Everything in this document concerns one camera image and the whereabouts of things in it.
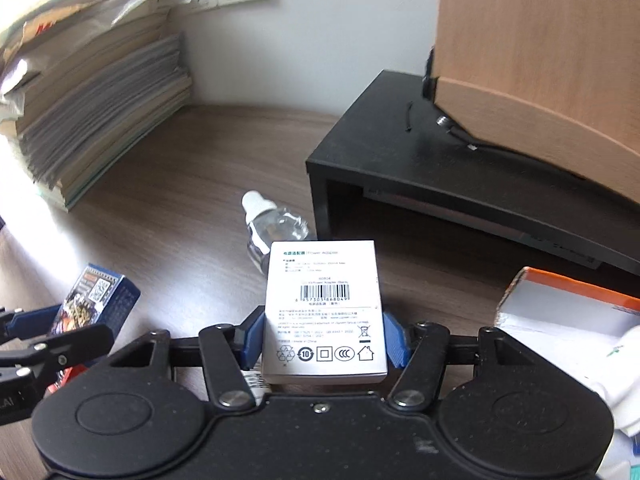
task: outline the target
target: barcode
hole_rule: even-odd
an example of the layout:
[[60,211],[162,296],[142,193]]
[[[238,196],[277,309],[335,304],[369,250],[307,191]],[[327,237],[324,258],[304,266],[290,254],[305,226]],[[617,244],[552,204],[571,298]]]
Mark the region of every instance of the barcode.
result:
[[98,279],[98,281],[94,285],[94,288],[92,288],[91,292],[89,292],[89,300],[93,301],[94,303],[100,301],[104,296],[104,293],[107,292],[110,285],[111,283],[109,283],[107,280],[103,280],[102,278]]
[[349,283],[340,285],[300,285],[300,301],[348,300]]

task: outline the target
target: power adapter box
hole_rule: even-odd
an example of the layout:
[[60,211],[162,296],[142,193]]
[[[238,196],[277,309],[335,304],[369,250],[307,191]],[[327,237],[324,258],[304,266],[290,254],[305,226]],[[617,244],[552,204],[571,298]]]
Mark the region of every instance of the power adapter box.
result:
[[265,315],[268,383],[375,383],[386,376],[372,240],[274,242]]

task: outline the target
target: stack of papers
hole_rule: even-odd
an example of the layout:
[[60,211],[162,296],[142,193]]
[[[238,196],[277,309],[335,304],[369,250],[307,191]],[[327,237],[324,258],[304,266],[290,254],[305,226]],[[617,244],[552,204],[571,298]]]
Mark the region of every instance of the stack of papers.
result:
[[0,134],[58,207],[190,98],[170,2],[49,0],[0,32]]

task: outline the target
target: house icon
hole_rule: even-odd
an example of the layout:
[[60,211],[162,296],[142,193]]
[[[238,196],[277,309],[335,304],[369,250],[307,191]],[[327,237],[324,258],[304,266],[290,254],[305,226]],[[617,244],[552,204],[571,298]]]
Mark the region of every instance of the house icon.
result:
[[358,359],[360,361],[373,361],[373,352],[370,346],[363,346],[358,352]]

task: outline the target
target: black monitor stand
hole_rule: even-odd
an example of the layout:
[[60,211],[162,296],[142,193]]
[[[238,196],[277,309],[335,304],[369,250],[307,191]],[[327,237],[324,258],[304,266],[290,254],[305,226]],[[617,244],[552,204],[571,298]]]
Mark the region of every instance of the black monitor stand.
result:
[[381,72],[309,156],[319,239],[333,239],[364,196],[640,276],[638,204],[528,156],[452,135],[421,92],[419,76]]

